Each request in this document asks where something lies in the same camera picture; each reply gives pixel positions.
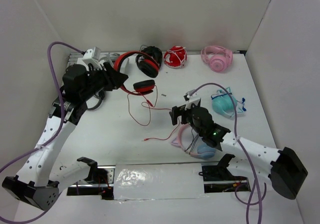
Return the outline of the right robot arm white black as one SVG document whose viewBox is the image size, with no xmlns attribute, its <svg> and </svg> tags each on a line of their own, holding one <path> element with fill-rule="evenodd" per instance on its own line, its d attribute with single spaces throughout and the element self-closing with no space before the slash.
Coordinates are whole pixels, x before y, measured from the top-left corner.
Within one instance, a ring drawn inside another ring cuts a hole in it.
<svg viewBox="0 0 320 224">
<path fill-rule="evenodd" d="M 291 148 L 267 147 L 236 136 L 215 123 L 209 111 L 199 105 L 174 106 L 169 114 L 173 125 L 181 117 L 181 124 L 190 125 L 208 147 L 225 154 L 218 168 L 223 180 L 256 172 L 260 181 L 271 184 L 281 196 L 290 200 L 297 197 L 308 171 Z"/>
</svg>

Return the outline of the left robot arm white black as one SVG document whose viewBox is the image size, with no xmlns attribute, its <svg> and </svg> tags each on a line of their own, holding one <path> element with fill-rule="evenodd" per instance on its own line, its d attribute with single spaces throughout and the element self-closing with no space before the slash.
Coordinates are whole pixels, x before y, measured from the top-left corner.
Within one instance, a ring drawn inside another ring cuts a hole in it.
<svg viewBox="0 0 320 224">
<path fill-rule="evenodd" d="M 69 66 L 58 88 L 58 97 L 52 104 L 43 133 L 23 167 L 15 176 L 7 176 L 2 187 L 14 198 L 40 210 L 47 211 L 59 194 L 78 181 L 92 184 L 99 175 L 108 172 L 98 163 L 80 157 L 66 167 L 54 164 L 66 140 L 75 130 L 88 109 L 87 101 L 99 91 L 119 89 L 128 79 L 109 64 L 102 69 L 91 69 L 81 64 Z"/>
</svg>

